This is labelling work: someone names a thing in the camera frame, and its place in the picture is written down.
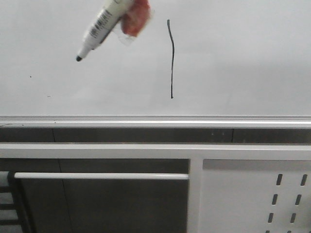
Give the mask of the red round magnet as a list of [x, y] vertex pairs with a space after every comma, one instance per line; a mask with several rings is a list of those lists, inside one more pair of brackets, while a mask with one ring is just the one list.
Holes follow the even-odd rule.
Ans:
[[133, 5], [121, 17], [113, 32], [121, 43], [130, 46], [149, 24], [153, 13], [149, 0], [134, 0]]

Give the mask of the white whiteboard marker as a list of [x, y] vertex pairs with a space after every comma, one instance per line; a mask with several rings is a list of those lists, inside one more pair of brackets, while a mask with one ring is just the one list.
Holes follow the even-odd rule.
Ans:
[[99, 47], [110, 32], [133, 6], [132, 0], [106, 0], [98, 15], [86, 31], [81, 49], [78, 51], [76, 61], [82, 61], [92, 51]]

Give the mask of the white whiteboard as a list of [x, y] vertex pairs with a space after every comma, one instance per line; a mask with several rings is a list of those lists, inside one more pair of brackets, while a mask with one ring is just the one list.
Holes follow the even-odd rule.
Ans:
[[0, 3], [3, 116], [311, 114], [308, 0], [152, 0], [75, 60], [101, 0]]

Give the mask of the white perforated metal panel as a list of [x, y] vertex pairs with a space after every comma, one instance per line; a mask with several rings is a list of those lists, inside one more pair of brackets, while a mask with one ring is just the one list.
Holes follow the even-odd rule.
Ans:
[[199, 231], [308, 233], [309, 161], [204, 160]]

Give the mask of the white horizontal round bar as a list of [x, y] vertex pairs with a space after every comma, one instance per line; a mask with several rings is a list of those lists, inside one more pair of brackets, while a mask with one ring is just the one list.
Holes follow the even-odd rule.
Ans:
[[80, 179], [80, 180], [188, 180], [188, 174], [172, 173], [44, 173], [16, 172], [16, 179]]

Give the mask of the black slatted rack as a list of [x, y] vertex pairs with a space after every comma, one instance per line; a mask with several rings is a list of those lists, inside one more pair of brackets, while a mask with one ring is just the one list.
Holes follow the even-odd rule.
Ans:
[[9, 172], [0, 172], [0, 232], [22, 233], [13, 185], [9, 182]]

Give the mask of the white metal stand frame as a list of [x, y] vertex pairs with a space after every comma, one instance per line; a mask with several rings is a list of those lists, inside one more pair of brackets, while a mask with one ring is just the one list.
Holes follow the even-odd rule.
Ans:
[[187, 231], [200, 231], [201, 180], [204, 159], [309, 161], [309, 145], [196, 144], [39, 144], [2, 143], [2, 159], [189, 159], [190, 193]]

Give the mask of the aluminium whiteboard tray rail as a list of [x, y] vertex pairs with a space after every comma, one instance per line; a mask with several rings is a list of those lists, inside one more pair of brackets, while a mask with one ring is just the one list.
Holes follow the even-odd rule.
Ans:
[[2, 128], [310, 129], [310, 116], [61, 115], [1, 116]]

